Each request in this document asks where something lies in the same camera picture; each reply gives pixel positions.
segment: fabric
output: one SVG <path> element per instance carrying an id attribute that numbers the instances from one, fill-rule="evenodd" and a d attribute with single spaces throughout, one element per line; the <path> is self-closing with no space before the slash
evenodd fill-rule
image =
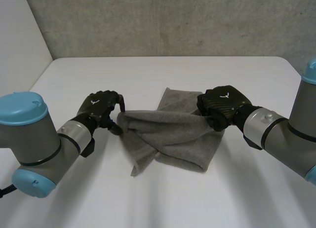
<path id="1" fill-rule="evenodd" d="M 187 170 L 207 170 L 224 132 L 215 132 L 200 116 L 196 105 L 200 94 L 167 88 L 156 111 L 118 115 L 122 142 L 134 161 L 131 176 L 153 159 Z"/>

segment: white table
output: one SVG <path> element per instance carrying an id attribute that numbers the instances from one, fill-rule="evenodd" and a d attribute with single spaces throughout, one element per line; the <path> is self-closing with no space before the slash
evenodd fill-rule
<path id="1" fill-rule="evenodd" d="M 137 57 L 55 60 L 32 88 L 55 127 L 85 97 L 115 90 L 127 110 L 155 110 L 166 87 L 205 91 L 233 85 L 254 105 L 289 117 L 300 76 L 278 57 Z M 115 119 L 119 108 L 112 113 Z M 229 127 L 203 174 L 153 161 L 130 177 L 118 137 L 95 133 L 96 149 L 79 158 L 47 198 L 16 191 L 0 199 L 1 228 L 314 228 L 316 187 Z M 0 151 L 0 185 L 18 167 Z"/>

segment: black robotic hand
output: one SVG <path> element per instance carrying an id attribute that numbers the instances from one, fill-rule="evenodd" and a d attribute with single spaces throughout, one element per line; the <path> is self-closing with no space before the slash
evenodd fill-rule
<path id="1" fill-rule="evenodd" d="M 251 102 L 232 86 L 218 86 L 197 97 L 201 115 L 218 132 L 234 125 L 234 115 L 243 105 L 251 105 Z"/>
<path id="2" fill-rule="evenodd" d="M 110 113 L 115 105 L 119 104 L 120 111 L 125 112 L 124 98 L 115 91 L 98 91 L 91 93 L 81 105 L 77 117 L 84 115 L 89 117 L 90 124 L 94 123 L 94 129 L 107 128 L 114 135 L 121 135 L 123 130 L 110 118 Z"/>

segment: robotic hand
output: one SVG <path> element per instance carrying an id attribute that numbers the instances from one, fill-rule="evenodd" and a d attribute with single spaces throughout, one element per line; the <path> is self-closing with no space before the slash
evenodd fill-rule
<path id="1" fill-rule="evenodd" d="M 207 90 L 197 107 L 210 127 L 236 125 L 249 146 L 264 149 L 316 185 L 316 60 L 302 76 L 290 119 L 251 102 L 232 86 Z"/>
<path id="2" fill-rule="evenodd" d="M 13 185 L 0 190 L 0 197 L 16 188 L 30 196 L 48 196 L 79 155 L 93 153 L 97 128 L 123 133 L 110 118 L 116 104 L 125 111 L 122 95 L 91 93 L 77 116 L 56 132 L 40 95 L 20 92 L 0 97 L 0 148 L 10 148 L 21 165 L 12 175 Z"/>

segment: cloth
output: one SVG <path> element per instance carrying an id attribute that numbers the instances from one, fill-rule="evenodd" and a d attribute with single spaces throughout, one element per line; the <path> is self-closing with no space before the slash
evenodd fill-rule
<path id="1" fill-rule="evenodd" d="M 183 169 L 206 171 L 224 132 L 215 132 L 197 108 L 201 92 L 166 88 L 156 111 L 126 111 L 118 115 L 123 145 L 134 162 L 131 176 L 152 161 Z"/>

